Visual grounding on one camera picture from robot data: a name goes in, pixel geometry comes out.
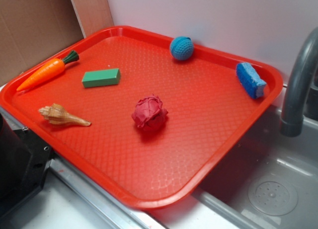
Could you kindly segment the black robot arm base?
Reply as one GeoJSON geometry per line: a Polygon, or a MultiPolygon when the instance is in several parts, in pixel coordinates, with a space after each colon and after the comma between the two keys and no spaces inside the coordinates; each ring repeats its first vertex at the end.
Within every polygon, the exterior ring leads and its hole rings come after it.
{"type": "Polygon", "coordinates": [[[0,117],[0,218],[38,194],[44,186],[52,148],[32,130],[13,130],[0,117]]]}

